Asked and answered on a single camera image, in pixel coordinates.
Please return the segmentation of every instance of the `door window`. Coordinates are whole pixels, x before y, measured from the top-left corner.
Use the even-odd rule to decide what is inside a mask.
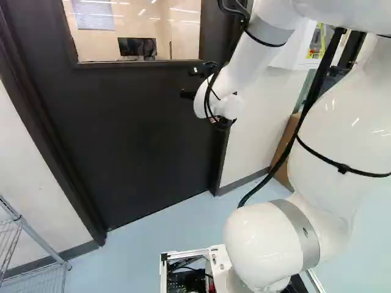
[[[79,62],[199,58],[201,0],[63,0]]]

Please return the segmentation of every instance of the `metal wire rack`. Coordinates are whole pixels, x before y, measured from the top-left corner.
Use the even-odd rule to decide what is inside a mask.
[[[11,217],[10,220],[0,221],[0,293],[64,293],[65,275],[67,270],[71,269],[71,265],[35,232],[2,195],[0,207]],[[30,235],[56,260],[56,263],[4,279],[21,230]]]
[[[4,280],[1,293],[63,293],[65,265],[54,264]]]
[[[13,220],[0,221],[0,284],[18,243],[22,226]]]

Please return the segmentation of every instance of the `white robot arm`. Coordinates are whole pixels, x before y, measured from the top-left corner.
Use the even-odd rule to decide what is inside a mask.
[[[356,68],[311,108],[289,158],[295,193],[237,209],[224,239],[234,274],[254,292],[279,292],[290,276],[340,253],[360,200],[391,175],[391,2],[387,0],[259,0],[248,32],[213,85],[213,113],[236,118],[231,93],[264,70],[303,17],[379,36]],[[205,118],[207,83],[194,100]]]

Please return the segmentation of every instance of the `door frame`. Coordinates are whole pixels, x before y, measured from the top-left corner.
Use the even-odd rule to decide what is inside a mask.
[[[203,63],[203,60],[222,62],[222,54],[216,50],[216,46],[210,44],[221,42],[228,44],[232,35],[235,36],[239,32],[239,22],[235,21],[232,16],[222,14],[217,5],[217,1],[202,0],[199,60],[80,63],[78,62],[76,47],[69,30],[62,1],[46,0],[46,3],[53,10],[54,17],[60,20],[58,21],[57,29],[61,35],[61,39],[64,40],[69,61],[75,70],[100,67],[165,67],[168,65],[191,68],[194,65]],[[210,19],[214,19],[216,22],[216,26],[212,30],[203,26],[203,23]],[[213,33],[215,30],[226,33],[216,35]],[[9,19],[7,4],[1,2],[0,72],[4,87],[39,152],[64,191],[64,194],[86,226],[93,240],[99,246],[103,246],[107,237],[107,227],[104,226],[85,182],[81,179],[77,168],[70,159],[70,153],[57,133],[56,127],[40,96],[40,92],[29,74],[24,56],[18,49],[18,42],[19,40],[13,32],[12,22]],[[214,136],[213,157],[211,158],[209,174],[209,190],[213,194],[217,194],[219,190],[228,137],[229,131],[216,131],[216,135]]]

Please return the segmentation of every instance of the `wire basket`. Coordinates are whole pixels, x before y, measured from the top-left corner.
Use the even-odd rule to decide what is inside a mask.
[[[0,293],[64,293],[67,266],[52,264],[5,279]]]
[[[21,230],[22,226],[13,220],[0,221],[0,285],[15,251]]]

